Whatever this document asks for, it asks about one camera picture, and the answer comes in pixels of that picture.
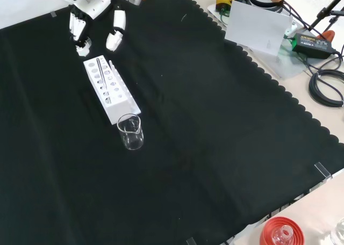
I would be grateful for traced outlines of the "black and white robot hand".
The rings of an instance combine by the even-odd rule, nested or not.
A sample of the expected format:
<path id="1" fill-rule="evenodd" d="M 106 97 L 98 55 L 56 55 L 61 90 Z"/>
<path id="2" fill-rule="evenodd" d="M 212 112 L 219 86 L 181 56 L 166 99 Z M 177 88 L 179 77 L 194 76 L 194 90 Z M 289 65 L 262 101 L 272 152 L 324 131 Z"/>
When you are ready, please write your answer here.
<path id="1" fill-rule="evenodd" d="M 87 33 L 89 20 L 95 20 L 112 6 L 113 0 L 64 0 L 69 3 L 69 34 L 79 56 L 86 57 L 90 52 L 91 39 Z M 115 8 L 113 30 L 106 40 L 106 48 L 115 51 L 120 45 L 126 25 L 125 11 Z"/>

